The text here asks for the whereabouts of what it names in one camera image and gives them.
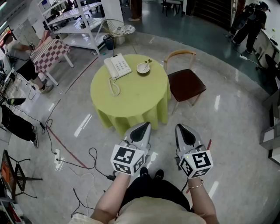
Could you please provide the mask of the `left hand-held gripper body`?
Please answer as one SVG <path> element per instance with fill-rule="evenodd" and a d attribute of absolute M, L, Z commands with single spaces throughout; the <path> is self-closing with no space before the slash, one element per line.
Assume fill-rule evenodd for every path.
<path fill-rule="evenodd" d="M 149 142 L 133 142 L 121 140 L 116 144 L 110 162 L 116 172 L 127 175 L 135 175 L 146 163 L 146 156 L 149 152 Z"/>

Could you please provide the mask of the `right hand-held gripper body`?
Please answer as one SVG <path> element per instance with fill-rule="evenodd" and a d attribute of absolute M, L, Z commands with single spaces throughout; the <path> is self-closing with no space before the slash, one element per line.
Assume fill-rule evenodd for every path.
<path fill-rule="evenodd" d="M 183 170 L 187 179 L 194 179 L 206 175 L 213 165 L 212 156 L 205 145 L 199 145 L 193 149 L 177 153 L 175 157 L 178 170 Z"/>

